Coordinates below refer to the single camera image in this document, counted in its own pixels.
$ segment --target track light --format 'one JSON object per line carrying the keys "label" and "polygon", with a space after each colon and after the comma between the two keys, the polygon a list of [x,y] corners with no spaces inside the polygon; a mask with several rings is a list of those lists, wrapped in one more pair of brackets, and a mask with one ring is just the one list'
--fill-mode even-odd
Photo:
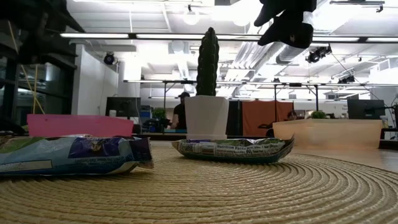
{"label": "track light", "polygon": [[114,52],[107,52],[104,58],[104,63],[107,65],[114,65],[118,62],[117,58],[114,57]]}
{"label": "track light", "polygon": [[305,59],[309,63],[317,63],[322,58],[326,57],[327,54],[331,53],[330,45],[327,47],[319,47],[316,50],[310,51],[310,54]]}
{"label": "track light", "polygon": [[354,77],[354,75],[349,75],[349,76],[347,76],[347,77],[340,78],[340,79],[338,80],[338,83],[339,83],[339,84],[348,84],[348,83],[354,83],[354,82],[355,82],[355,77]]}

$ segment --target ceiling light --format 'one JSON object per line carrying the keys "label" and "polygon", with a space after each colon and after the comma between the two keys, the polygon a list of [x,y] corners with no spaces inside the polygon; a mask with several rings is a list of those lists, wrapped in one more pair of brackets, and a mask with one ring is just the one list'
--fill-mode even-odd
{"label": "ceiling light", "polygon": [[88,33],[64,33],[64,38],[74,39],[128,39],[129,34],[88,34]]}
{"label": "ceiling light", "polygon": [[354,77],[354,75],[349,75],[349,76],[347,76],[347,77],[344,77],[344,78],[340,78],[339,80],[338,80],[338,83],[354,83],[355,82],[355,77]]}
{"label": "ceiling light", "polygon": [[312,41],[315,42],[326,42],[326,43],[330,43],[330,42],[357,42],[359,40],[359,37],[328,37],[328,36],[324,36],[324,37],[313,37]]}
{"label": "ceiling light", "polygon": [[329,47],[328,43],[312,43],[311,47]]}
{"label": "ceiling light", "polygon": [[137,34],[137,39],[149,40],[201,40],[202,34]]}
{"label": "ceiling light", "polygon": [[306,61],[308,63],[317,63],[322,58],[326,57],[326,55],[331,53],[331,48],[327,47],[319,47],[316,50],[311,50],[308,57],[306,57]]}
{"label": "ceiling light", "polygon": [[186,4],[190,3],[201,5],[201,1],[168,1],[168,0],[74,0],[75,2],[97,2],[97,3],[153,3],[153,4]]}
{"label": "ceiling light", "polygon": [[163,83],[162,80],[124,80],[124,82],[131,82],[131,83]]}
{"label": "ceiling light", "polygon": [[200,46],[197,45],[191,45],[189,46],[189,50],[199,50]]}
{"label": "ceiling light", "polygon": [[371,87],[398,87],[397,84],[366,84],[366,86],[371,86]]}
{"label": "ceiling light", "polygon": [[[203,34],[136,34],[137,39],[142,40],[201,40]],[[242,40],[258,41],[260,35],[237,35],[237,34],[217,34],[218,40]]]}
{"label": "ceiling light", "polygon": [[350,83],[350,84],[342,84],[342,83],[329,83],[327,84],[328,86],[361,86],[362,84],[360,83]]}
{"label": "ceiling light", "polygon": [[274,85],[275,83],[266,83],[266,82],[247,82],[248,85]]}
{"label": "ceiling light", "polygon": [[193,26],[197,24],[200,20],[199,12],[198,11],[192,12],[186,10],[183,15],[183,20],[186,24]]}
{"label": "ceiling light", "polygon": [[330,1],[329,4],[342,4],[342,5],[362,5],[362,6],[368,6],[368,5],[383,5],[386,3],[385,1]]}
{"label": "ceiling light", "polygon": [[245,83],[245,82],[229,82],[229,81],[225,81],[225,82],[223,82],[223,81],[220,81],[220,82],[217,82],[217,84],[227,84],[227,85],[242,85],[243,83]]}
{"label": "ceiling light", "polygon": [[370,37],[366,42],[398,42],[398,37]]}
{"label": "ceiling light", "polygon": [[150,97],[148,97],[148,99],[164,99],[164,98],[166,98],[166,99],[178,99],[178,97],[172,97],[172,96],[166,96],[166,97],[164,97],[164,96],[150,96]]}

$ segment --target potted cactus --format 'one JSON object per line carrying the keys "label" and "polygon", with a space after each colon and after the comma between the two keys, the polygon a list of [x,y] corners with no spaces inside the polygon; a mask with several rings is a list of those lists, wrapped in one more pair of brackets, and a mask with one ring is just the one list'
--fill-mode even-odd
{"label": "potted cactus", "polygon": [[216,96],[219,51],[216,33],[210,27],[199,48],[197,95],[185,99],[188,139],[226,139],[229,102]]}

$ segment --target woven placemat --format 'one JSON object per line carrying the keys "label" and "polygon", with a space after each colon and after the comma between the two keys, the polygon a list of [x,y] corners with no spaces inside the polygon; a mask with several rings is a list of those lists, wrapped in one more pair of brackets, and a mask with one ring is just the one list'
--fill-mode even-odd
{"label": "woven placemat", "polygon": [[155,169],[2,178],[0,223],[398,223],[398,174],[324,157],[268,166],[153,149]]}

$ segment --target fluorescent light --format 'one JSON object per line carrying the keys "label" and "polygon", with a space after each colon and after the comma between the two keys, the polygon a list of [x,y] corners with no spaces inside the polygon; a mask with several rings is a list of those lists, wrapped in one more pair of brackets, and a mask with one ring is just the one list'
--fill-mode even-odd
{"label": "fluorescent light", "polygon": [[303,85],[303,86],[314,86],[314,85],[320,86],[320,85],[322,85],[322,83],[301,83],[301,85]]}
{"label": "fluorescent light", "polygon": [[327,43],[312,43],[310,46],[311,47],[329,47],[329,44],[327,44]]}
{"label": "fluorescent light", "polygon": [[125,82],[131,82],[131,83],[163,83],[162,80],[125,80]]}
{"label": "fluorescent light", "polygon": [[350,94],[350,95],[341,96],[341,97],[339,97],[339,99],[347,99],[348,97],[355,96],[355,95],[360,95],[362,93],[353,93],[353,94]]}
{"label": "fluorescent light", "polygon": [[74,0],[75,2],[96,2],[96,3],[154,3],[154,4],[191,4],[198,5],[201,1],[161,1],[161,0]]}
{"label": "fluorescent light", "polygon": [[271,85],[270,83],[262,83],[262,82],[247,82],[247,85]]}
{"label": "fluorescent light", "polygon": [[189,50],[199,50],[199,48],[200,46],[194,46],[194,45],[189,46]]}
{"label": "fluorescent light", "polygon": [[129,34],[63,33],[61,37],[74,39],[128,39]]}
{"label": "fluorescent light", "polygon": [[[137,34],[137,39],[159,39],[159,40],[201,40],[204,34]],[[218,34],[216,35],[218,40],[251,40],[258,41],[260,35],[226,35]]]}
{"label": "fluorescent light", "polygon": [[166,98],[166,99],[178,99],[178,97],[172,97],[172,96],[166,96],[166,97],[164,97],[164,96],[150,96],[150,97],[148,97],[148,99],[162,99],[162,100],[164,100],[164,98]]}
{"label": "fluorescent light", "polygon": [[366,84],[366,86],[372,86],[372,87],[398,87],[398,84]]}
{"label": "fluorescent light", "polygon": [[329,84],[326,84],[326,85],[328,85],[328,86],[361,86],[362,84],[360,84],[360,83],[347,83],[347,84],[344,84],[344,83],[329,83]]}
{"label": "fluorescent light", "polygon": [[217,82],[217,84],[231,84],[231,85],[241,85],[245,82],[229,82],[229,81],[221,81],[221,82]]}
{"label": "fluorescent light", "polygon": [[370,37],[367,42],[398,42],[398,37]]}
{"label": "fluorescent light", "polygon": [[362,6],[380,6],[386,3],[385,1],[330,1],[329,4],[341,5],[362,5]]}
{"label": "fluorescent light", "polygon": [[359,37],[313,37],[312,41],[316,42],[357,42]]}
{"label": "fluorescent light", "polygon": [[204,35],[200,34],[137,34],[137,39],[175,39],[175,40],[201,40]]}
{"label": "fluorescent light", "polygon": [[[275,98],[228,98],[229,100],[261,100],[261,101],[270,101],[270,100],[275,100]],[[281,99],[277,98],[277,101],[316,101],[316,99]],[[336,101],[336,100],[321,100],[319,99],[318,101]]]}

